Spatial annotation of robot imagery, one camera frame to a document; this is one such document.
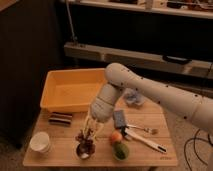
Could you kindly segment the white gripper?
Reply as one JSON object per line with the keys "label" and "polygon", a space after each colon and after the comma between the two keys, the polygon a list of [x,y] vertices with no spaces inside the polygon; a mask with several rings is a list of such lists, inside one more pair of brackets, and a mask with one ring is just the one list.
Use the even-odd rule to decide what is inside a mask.
{"label": "white gripper", "polygon": [[[121,97],[123,89],[112,84],[104,84],[98,95],[90,105],[90,114],[98,122],[95,125],[93,139],[102,131],[105,122],[113,115],[115,105]],[[83,125],[83,137],[88,138],[90,134],[91,116],[87,114]]]}

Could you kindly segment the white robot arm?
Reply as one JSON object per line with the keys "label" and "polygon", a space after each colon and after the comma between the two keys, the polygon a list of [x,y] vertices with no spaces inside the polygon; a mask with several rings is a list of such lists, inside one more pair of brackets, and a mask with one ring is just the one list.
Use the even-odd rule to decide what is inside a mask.
{"label": "white robot arm", "polygon": [[130,88],[213,136],[213,99],[144,78],[120,63],[109,64],[105,78],[89,106],[94,120],[108,122],[123,90]]}

